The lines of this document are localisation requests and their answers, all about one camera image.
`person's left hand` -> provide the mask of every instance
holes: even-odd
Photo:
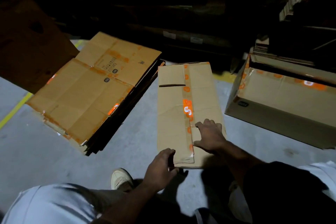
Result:
[[[148,166],[142,184],[153,189],[156,193],[164,189],[179,172],[178,168],[168,170],[168,159],[174,154],[175,150],[169,148],[160,151]]]

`gray floor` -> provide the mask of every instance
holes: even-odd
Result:
[[[52,129],[42,124],[24,105],[0,130],[0,211],[6,212],[17,194],[50,183],[77,183],[109,189],[113,169],[123,167],[142,178],[156,150],[157,80],[137,103],[107,147],[83,156]],[[232,84],[216,81],[224,114]],[[25,91],[0,78],[0,120],[22,99]],[[320,150],[225,115],[227,139],[258,158],[294,166],[311,162],[336,162],[334,150]],[[201,170],[190,170],[177,191],[184,214],[207,206]]]

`black sleeve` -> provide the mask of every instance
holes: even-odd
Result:
[[[253,223],[335,222],[336,202],[306,170],[281,162],[260,164],[247,172],[243,189]]]

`white sneaker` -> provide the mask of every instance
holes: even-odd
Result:
[[[111,177],[111,189],[129,192],[134,188],[133,178],[123,168],[118,168],[113,171]]]

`cardboard box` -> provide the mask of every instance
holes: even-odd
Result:
[[[193,147],[201,139],[195,123],[206,118],[223,124],[208,62],[159,67],[157,89],[157,150],[175,149],[174,164],[202,168],[219,164],[214,155]]]
[[[225,114],[312,146],[336,146],[336,74],[250,54]]]
[[[36,93],[78,50],[33,0],[0,0],[0,76]]]
[[[82,152],[97,152],[154,80],[160,53],[99,32],[27,104]]]

